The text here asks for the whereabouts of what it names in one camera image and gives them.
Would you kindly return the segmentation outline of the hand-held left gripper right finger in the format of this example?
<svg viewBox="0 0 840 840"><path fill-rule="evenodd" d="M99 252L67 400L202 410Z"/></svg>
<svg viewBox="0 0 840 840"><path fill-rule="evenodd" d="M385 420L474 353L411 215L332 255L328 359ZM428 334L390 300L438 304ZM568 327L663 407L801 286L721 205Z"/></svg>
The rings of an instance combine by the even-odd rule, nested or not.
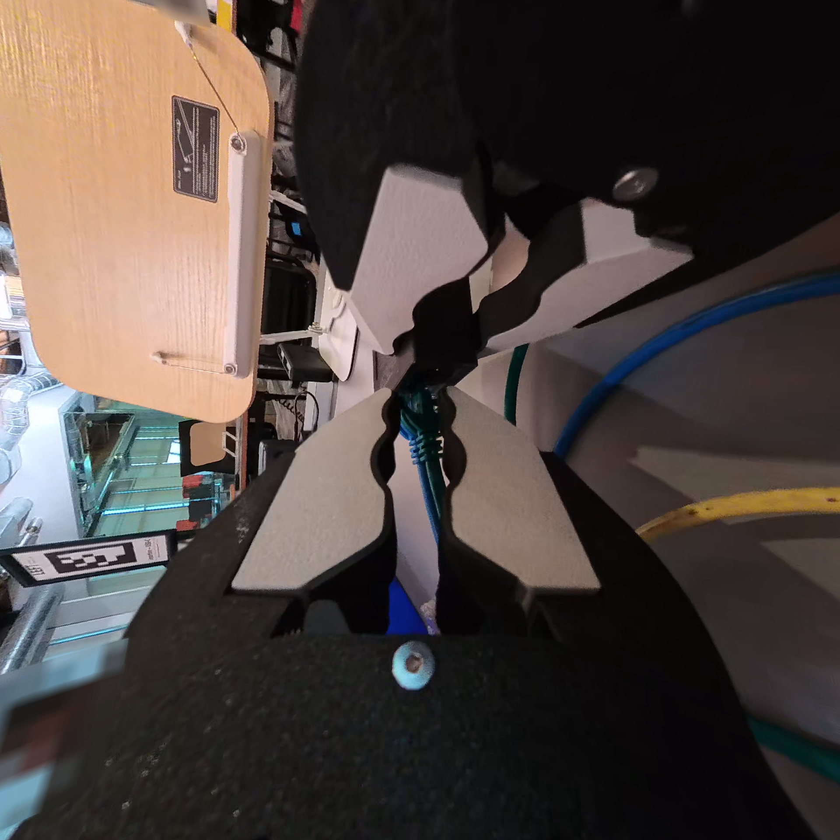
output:
<svg viewBox="0 0 840 840"><path fill-rule="evenodd" d="M456 386L439 397L445 524L459 549L533 594L593 594L592 562L536 445Z"/></svg>

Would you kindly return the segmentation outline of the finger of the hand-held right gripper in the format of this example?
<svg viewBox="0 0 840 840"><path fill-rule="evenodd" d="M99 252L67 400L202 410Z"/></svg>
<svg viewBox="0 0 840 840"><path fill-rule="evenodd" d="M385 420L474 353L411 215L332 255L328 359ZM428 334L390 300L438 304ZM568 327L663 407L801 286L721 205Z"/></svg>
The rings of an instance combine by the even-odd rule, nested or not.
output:
<svg viewBox="0 0 840 840"><path fill-rule="evenodd" d="M350 308L374 351L393 354L413 329L417 303L487 256L485 180L480 163L462 175L386 168L350 287Z"/></svg>
<svg viewBox="0 0 840 840"><path fill-rule="evenodd" d="M559 211L530 239L507 222L477 309L480 348L565 333L693 257L685 245L639 235L631 210L593 199Z"/></svg>

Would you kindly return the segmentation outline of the small black box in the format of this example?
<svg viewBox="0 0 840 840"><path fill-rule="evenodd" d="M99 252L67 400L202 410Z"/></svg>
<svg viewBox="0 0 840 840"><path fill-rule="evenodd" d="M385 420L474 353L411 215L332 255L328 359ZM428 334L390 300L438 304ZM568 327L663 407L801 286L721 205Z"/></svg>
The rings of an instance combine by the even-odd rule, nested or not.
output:
<svg viewBox="0 0 840 840"><path fill-rule="evenodd" d="M328 383L335 373L318 347L297 341L278 342L277 353L290 382Z"/></svg>

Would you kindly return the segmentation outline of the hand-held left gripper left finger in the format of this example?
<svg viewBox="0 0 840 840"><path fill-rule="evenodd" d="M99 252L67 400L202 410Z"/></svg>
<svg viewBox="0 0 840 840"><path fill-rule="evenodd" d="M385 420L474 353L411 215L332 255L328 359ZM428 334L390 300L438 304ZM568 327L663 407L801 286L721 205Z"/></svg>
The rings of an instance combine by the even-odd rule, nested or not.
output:
<svg viewBox="0 0 840 840"><path fill-rule="evenodd" d="M400 402L389 388L337 415L295 451L231 583L236 593L299 594L385 550L396 537L388 480Z"/></svg>

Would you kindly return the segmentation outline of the wooden stand board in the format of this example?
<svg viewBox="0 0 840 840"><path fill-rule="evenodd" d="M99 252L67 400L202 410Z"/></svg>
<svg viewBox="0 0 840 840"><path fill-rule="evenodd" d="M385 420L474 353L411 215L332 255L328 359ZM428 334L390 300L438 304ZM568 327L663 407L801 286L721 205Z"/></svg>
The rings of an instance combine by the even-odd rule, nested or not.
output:
<svg viewBox="0 0 840 840"><path fill-rule="evenodd" d="M256 390L274 102L215 24L2 2L2 176L39 358L211 424Z"/></svg>

